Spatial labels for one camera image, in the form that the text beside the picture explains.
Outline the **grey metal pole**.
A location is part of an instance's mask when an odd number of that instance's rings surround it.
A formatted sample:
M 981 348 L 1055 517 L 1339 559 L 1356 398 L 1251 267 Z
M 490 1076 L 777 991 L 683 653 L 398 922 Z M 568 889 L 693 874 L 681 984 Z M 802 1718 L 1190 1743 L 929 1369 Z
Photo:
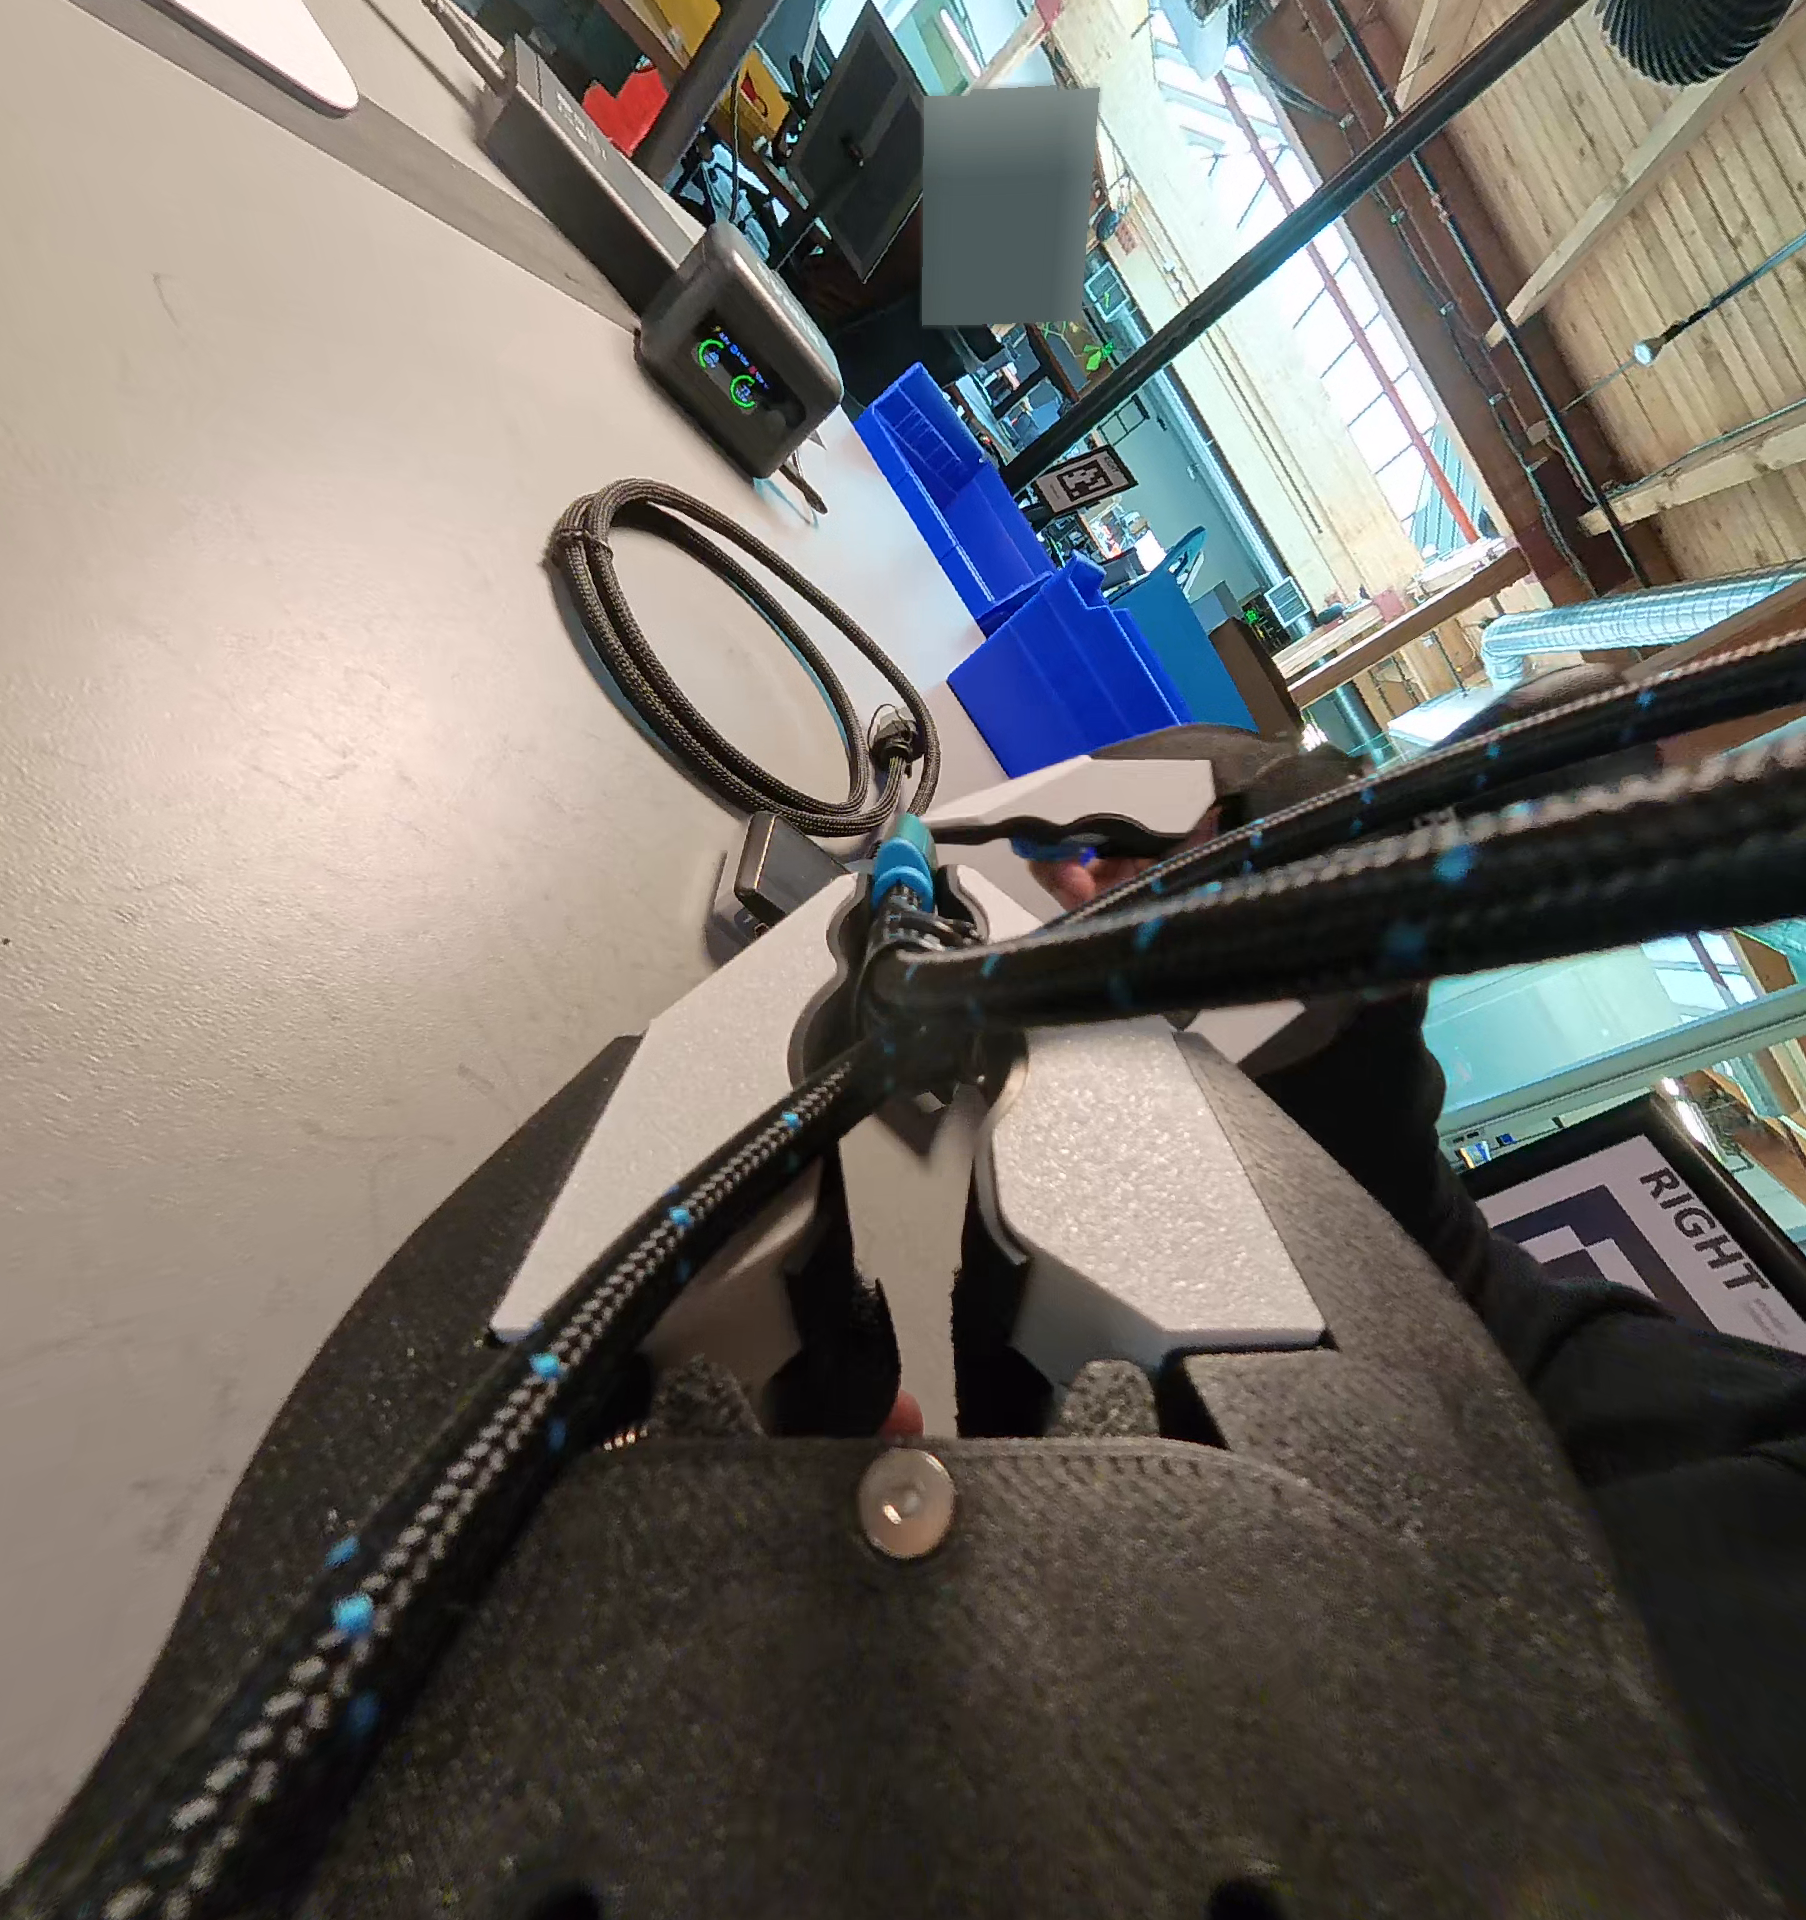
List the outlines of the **grey metal pole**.
M 670 184 L 697 131 L 737 82 L 749 50 L 771 22 L 777 3 L 722 3 L 693 58 L 670 85 L 663 109 L 634 154 L 636 171 Z

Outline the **person's right forearm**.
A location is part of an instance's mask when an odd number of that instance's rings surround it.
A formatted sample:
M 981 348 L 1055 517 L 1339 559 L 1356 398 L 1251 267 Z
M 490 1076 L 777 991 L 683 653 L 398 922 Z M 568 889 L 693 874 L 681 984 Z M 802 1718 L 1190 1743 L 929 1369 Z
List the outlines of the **person's right forearm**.
M 1676 1325 L 1611 1283 L 1551 1283 L 1492 1233 L 1438 1140 L 1443 1072 L 1423 1041 L 1428 992 L 1309 1007 L 1300 1039 L 1251 1077 L 1393 1220 L 1474 1311 L 1586 1483 L 1648 1475 L 1695 1440 Z

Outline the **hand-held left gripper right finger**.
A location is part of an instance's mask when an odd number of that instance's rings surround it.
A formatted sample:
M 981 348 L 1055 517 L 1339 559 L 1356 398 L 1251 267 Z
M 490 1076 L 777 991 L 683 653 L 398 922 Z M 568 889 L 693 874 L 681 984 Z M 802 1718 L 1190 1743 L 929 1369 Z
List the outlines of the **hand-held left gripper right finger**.
M 1327 1331 L 1217 1094 L 1239 1069 L 1180 1017 L 997 1036 L 952 1344 L 962 1377 L 1148 1374 L 1185 1354 L 1300 1352 Z

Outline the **blue partition panel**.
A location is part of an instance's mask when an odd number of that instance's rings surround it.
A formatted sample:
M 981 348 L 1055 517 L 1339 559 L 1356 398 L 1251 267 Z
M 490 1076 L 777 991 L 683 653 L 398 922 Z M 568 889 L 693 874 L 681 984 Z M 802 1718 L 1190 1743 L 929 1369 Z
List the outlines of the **blue partition panel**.
M 1135 625 L 1155 658 L 1156 678 L 1173 692 L 1183 722 L 1256 731 L 1208 628 L 1167 566 L 1114 588 L 1107 603 Z

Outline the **brown cardboard box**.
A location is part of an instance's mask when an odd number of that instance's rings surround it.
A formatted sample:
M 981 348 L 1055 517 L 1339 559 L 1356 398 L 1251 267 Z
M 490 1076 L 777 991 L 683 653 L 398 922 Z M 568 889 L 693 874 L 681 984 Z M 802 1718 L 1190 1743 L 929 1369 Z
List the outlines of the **brown cardboard box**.
M 1247 707 L 1254 732 L 1296 744 L 1305 732 L 1303 713 L 1279 668 L 1248 634 L 1241 620 L 1234 617 L 1222 619 L 1210 628 L 1210 646 Z

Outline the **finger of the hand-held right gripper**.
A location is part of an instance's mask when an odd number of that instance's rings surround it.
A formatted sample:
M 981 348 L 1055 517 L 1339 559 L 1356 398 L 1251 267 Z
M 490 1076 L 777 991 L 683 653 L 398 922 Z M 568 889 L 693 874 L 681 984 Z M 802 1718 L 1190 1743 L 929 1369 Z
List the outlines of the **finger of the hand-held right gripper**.
M 1271 1076 L 1314 1059 L 1347 1026 L 1347 998 L 1279 1001 L 1198 1012 L 1180 1022 L 1247 1076 Z
M 1217 805 L 1204 759 L 1075 756 L 961 799 L 924 826 L 940 847 L 1005 843 L 1026 862 L 1163 857 Z

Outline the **red plastic bin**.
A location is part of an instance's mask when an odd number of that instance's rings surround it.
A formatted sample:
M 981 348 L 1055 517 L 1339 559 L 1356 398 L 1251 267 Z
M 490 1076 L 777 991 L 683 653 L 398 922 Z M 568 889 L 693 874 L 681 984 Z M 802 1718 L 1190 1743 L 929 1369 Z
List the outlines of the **red plastic bin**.
M 582 95 L 582 110 L 622 156 L 634 158 L 668 101 L 668 78 L 650 65 L 640 65 L 618 91 L 591 82 Z

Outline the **person's black clothed torso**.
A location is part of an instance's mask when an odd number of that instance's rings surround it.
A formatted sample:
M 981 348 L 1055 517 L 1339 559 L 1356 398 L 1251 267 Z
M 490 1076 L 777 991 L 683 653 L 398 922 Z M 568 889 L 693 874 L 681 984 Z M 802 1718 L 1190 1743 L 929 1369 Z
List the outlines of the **person's black clothed torso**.
M 1806 1916 L 1806 1356 L 1611 1311 L 1528 1385 L 1709 1785 Z

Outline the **black monitor on stand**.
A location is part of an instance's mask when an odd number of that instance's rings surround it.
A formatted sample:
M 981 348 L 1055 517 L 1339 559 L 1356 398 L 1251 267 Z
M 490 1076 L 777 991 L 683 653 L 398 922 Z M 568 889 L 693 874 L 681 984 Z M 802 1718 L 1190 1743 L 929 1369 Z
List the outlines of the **black monitor on stand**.
M 924 181 L 924 102 L 915 68 L 879 9 L 855 20 L 809 110 L 791 176 L 809 227 L 858 283 L 915 217 Z

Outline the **small yellow bin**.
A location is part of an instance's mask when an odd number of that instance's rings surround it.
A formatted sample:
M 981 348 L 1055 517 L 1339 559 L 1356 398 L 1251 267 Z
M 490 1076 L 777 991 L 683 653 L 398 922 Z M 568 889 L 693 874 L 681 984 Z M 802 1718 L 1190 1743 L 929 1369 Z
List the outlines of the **small yellow bin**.
M 629 5 L 626 9 L 646 22 L 649 42 L 638 34 L 630 38 L 645 49 L 645 57 L 662 75 L 663 85 L 671 88 L 731 5 L 645 3 Z M 771 142 L 791 115 L 791 101 L 763 50 L 763 35 L 775 9 L 777 5 L 746 5 L 746 10 L 762 15 L 754 22 L 758 35 L 752 35 L 741 60 L 737 80 L 724 84 L 724 91 L 707 115 L 707 124 L 715 131 L 722 131 L 735 119 L 746 145 Z

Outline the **blue plastic bin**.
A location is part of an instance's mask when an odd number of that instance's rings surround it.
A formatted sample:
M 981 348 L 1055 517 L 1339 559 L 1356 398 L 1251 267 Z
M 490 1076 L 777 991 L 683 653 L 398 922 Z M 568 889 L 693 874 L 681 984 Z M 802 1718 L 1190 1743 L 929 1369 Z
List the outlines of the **blue plastic bin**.
M 1008 779 L 1191 720 L 1089 562 L 1017 588 L 985 611 L 981 630 L 949 685 Z
M 863 407 L 855 432 L 983 636 L 1055 575 L 997 463 L 924 365 Z

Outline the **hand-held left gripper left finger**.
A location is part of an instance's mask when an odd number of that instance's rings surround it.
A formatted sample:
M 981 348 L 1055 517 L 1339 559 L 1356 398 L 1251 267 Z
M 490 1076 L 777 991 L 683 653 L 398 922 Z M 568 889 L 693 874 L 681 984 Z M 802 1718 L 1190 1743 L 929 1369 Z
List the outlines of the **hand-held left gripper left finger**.
M 789 1103 L 795 1046 L 847 981 L 838 924 L 857 894 L 855 878 L 829 880 L 649 1023 L 490 1313 L 501 1343 L 553 1333 L 559 1297 L 640 1213 Z M 819 1168 L 805 1172 L 688 1283 L 645 1343 L 659 1372 L 704 1356 L 771 1377 L 797 1354 L 789 1273 L 819 1237 L 819 1184 Z

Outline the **black power adapter brick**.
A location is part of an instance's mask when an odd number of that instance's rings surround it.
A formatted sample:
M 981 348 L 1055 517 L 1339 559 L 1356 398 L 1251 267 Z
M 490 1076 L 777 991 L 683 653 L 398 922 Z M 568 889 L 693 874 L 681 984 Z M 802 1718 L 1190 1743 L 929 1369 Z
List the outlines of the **black power adapter brick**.
M 503 47 L 477 129 L 494 167 L 632 315 L 694 249 L 703 229 L 603 138 L 527 38 Z

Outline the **dark grey power bank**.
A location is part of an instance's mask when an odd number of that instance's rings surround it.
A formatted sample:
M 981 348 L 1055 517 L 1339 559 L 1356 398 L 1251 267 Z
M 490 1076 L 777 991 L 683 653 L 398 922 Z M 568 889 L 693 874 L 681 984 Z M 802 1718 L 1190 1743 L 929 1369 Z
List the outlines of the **dark grey power bank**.
M 842 404 L 818 325 L 728 222 L 707 227 L 645 307 L 636 361 L 752 481 L 769 478 Z

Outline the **black hdmi switch box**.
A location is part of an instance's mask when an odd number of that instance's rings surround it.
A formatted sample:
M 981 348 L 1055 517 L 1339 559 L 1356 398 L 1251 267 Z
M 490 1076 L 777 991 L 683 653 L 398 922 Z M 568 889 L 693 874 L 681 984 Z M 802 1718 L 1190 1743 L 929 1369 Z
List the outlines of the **black hdmi switch box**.
M 855 896 L 862 878 L 855 865 L 784 818 L 763 810 L 750 814 L 742 838 L 715 869 L 704 918 L 707 959 L 726 966 L 838 882 Z

